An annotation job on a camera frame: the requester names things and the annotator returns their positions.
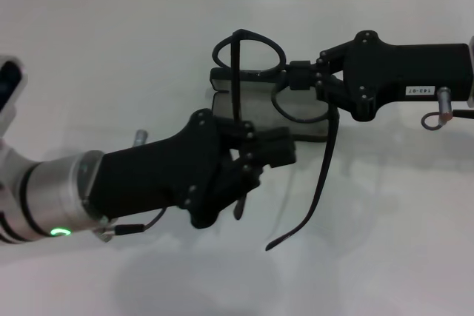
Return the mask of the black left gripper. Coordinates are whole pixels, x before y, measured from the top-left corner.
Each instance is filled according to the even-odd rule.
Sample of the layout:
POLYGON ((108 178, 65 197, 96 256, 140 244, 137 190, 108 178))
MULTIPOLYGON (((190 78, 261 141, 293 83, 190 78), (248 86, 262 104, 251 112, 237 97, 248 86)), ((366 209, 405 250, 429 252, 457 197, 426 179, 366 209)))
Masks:
POLYGON ((104 155, 88 200, 109 219, 177 206, 195 228, 207 228, 257 188, 262 173, 262 166, 232 159, 217 117, 203 109, 168 139, 104 155))

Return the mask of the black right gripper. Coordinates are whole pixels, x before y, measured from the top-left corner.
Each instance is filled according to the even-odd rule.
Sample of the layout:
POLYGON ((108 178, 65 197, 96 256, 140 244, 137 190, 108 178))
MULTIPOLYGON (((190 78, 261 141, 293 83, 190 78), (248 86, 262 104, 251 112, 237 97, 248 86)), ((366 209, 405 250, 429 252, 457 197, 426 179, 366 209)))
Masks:
POLYGON ((322 50, 314 64, 291 61, 290 69, 310 71, 291 75, 290 89, 314 89, 319 101, 342 102, 346 90, 344 109, 357 121, 373 120, 393 102, 436 101, 441 87, 450 89, 453 101, 467 101, 473 85, 467 44, 392 45, 374 31, 322 50), (343 81, 331 75, 341 71, 343 81))

